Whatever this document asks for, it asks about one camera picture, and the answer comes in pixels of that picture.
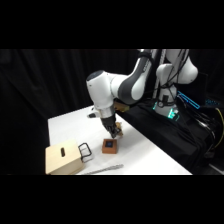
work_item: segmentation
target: black curtain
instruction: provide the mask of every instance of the black curtain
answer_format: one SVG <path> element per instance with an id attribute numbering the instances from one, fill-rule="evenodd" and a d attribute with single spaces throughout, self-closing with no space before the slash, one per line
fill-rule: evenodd
<path id="1" fill-rule="evenodd" d="M 224 99 L 224 49 L 192 49 L 193 64 L 208 75 L 207 92 Z"/>
<path id="2" fill-rule="evenodd" d="M 1 49 L 0 173 L 45 174 L 47 120 L 92 105 L 87 76 L 130 74 L 137 55 L 130 49 Z M 224 50 L 194 49 L 191 58 L 209 75 L 208 91 L 224 96 Z M 152 75 L 147 90 L 154 82 Z"/>

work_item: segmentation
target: small wooden cube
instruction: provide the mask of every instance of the small wooden cube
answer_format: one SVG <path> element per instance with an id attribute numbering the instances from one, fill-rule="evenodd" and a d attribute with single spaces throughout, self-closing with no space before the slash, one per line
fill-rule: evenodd
<path id="1" fill-rule="evenodd" d="M 121 128 L 121 123 L 120 122 L 116 122 L 116 126 L 121 130 L 119 133 L 118 133 L 118 136 L 123 136 L 123 132 L 122 132 L 122 128 Z"/>
<path id="2" fill-rule="evenodd" d="M 115 108 L 115 110 L 119 110 L 121 112 L 126 112 L 130 109 L 130 106 L 128 106 L 126 104 L 123 104 L 123 103 L 115 102 L 114 103 L 114 108 Z"/>
<path id="3" fill-rule="evenodd" d="M 71 175 L 78 173 L 84 167 L 75 140 L 46 148 L 45 164 L 47 175 Z"/>
<path id="4" fill-rule="evenodd" d="M 104 139 L 102 152 L 104 154 L 117 154 L 117 140 L 116 139 Z"/>

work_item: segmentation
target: wooden block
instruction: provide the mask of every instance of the wooden block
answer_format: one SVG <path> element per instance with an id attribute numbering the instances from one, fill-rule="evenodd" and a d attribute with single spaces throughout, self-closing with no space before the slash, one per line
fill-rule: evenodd
<path id="1" fill-rule="evenodd" d="M 74 140 L 46 148 L 45 165 L 47 175 L 71 175 L 84 167 L 81 153 Z"/>
<path id="2" fill-rule="evenodd" d="M 104 139 L 102 152 L 104 154 L 117 154 L 117 140 L 116 139 Z"/>

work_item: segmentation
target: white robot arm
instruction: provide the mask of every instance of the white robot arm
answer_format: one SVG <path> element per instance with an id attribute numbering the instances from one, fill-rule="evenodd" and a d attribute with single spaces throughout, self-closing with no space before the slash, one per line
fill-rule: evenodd
<path id="1" fill-rule="evenodd" d="M 172 79 L 172 82 L 178 80 L 179 83 L 187 84 L 190 83 L 189 80 L 193 81 L 196 78 L 195 75 L 191 75 L 192 71 L 190 68 L 192 68 L 192 63 L 189 61 L 190 59 L 187 60 L 186 65 L 184 64 L 180 74 L 175 76 L 175 72 L 177 72 L 180 65 L 182 65 L 183 55 L 185 58 L 188 57 L 186 50 L 188 49 L 173 49 L 166 51 L 167 59 L 171 62 L 171 65 L 162 65 L 162 67 L 160 66 L 158 68 L 157 77 L 160 80 L 160 85 L 164 85 L 169 79 Z M 87 78 L 87 88 L 90 97 L 94 102 L 94 108 L 92 108 L 93 111 L 89 113 L 89 117 L 100 117 L 104 127 L 110 132 L 112 138 L 115 138 L 120 132 L 115 124 L 114 99 L 118 98 L 125 104 L 132 105 L 142 98 L 147 78 L 152 70 L 152 64 L 157 57 L 158 51 L 158 49 L 142 49 L 134 71 L 128 76 L 97 71 Z M 170 96 L 170 91 L 161 92 L 159 97 L 160 102 L 157 104 L 161 107 L 157 106 L 155 111 L 163 116 L 167 116 L 167 112 L 163 113 L 161 111 L 170 110 L 170 108 L 166 108 L 168 106 L 170 107 L 169 101 L 171 102 L 172 98 Z"/>
<path id="2" fill-rule="evenodd" d="M 198 69 L 190 60 L 189 49 L 167 49 L 166 58 L 170 64 L 159 66 L 156 72 L 162 88 L 155 112 L 172 119 L 178 114 L 175 105 L 177 89 L 173 84 L 192 83 L 198 76 Z"/>
<path id="3" fill-rule="evenodd" d="M 157 53 L 158 49 L 142 49 L 134 71 L 128 76 L 97 71 L 87 78 L 87 88 L 95 107 L 95 113 L 90 113 L 89 117 L 100 116 L 112 138 L 120 131 L 115 124 L 114 99 L 128 105 L 141 99 Z"/>

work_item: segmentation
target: green light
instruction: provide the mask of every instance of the green light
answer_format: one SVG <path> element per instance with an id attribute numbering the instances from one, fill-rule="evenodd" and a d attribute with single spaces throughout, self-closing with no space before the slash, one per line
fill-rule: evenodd
<path id="1" fill-rule="evenodd" d="M 175 113 L 173 112 L 173 108 L 170 110 L 168 118 L 173 119 L 175 117 Z"/>
<path id="2" fill-rule="evenodd" d="M 154 105 L 154 107 L 153 107 L 153 110 L 155 110 L 155 109 L 156 109 L 156 105 L 157 105 L 157 103 L 155 103 L 155 105 Z"/>
<path id="3" fill-rule="evenodd" d="M 178 115 L 178 118 L 176 119 L 176 121 L 178 121 L 178 120 L 179 120 L 179 118 L 180 118 L 180 116 Z"/>

